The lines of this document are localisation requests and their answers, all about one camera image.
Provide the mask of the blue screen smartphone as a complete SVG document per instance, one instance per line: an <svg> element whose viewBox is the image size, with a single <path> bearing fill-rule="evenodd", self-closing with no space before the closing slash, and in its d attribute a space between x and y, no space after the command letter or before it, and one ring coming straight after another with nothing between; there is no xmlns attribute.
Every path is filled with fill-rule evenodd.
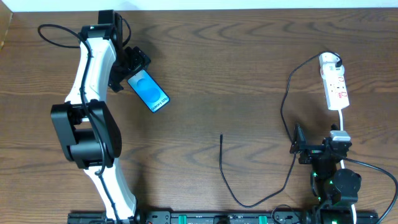
<svg viewBox="0 0 398 224"><path fill-rule="evenodd" d="M145 70L137 72L127 80L127 83L153 113L156 113L170 101L166 92Z"/></svg>

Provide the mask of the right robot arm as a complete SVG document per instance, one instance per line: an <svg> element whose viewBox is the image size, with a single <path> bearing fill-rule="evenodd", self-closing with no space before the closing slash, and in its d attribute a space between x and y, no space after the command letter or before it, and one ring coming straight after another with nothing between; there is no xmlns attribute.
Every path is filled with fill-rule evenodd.
<svg viewBox="0 0 398 224"><path fill-rule="evenodd" d="M358 201L361 176L346 168L337 168L352 146L346 131L331 130L319 145L307 143L303 129L295 125L291 154L300 164L310 164L310 185L319 204L302 215L304 223L354 223L352 206Z"/></svg>

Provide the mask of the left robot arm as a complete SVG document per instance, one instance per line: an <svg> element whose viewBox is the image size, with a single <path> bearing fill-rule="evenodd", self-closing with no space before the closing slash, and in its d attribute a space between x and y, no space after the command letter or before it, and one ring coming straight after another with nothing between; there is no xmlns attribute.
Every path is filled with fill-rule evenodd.
<svg viewBox="0 0 398 224"><path fill-rule="evenodd" d="M105 206L104 223L146 223L119 161L121 132L106 104L107 90L131 70L121 26L105 22L76 34L80 62L72 89L50 116L68 161L94 183Z"/></svg>

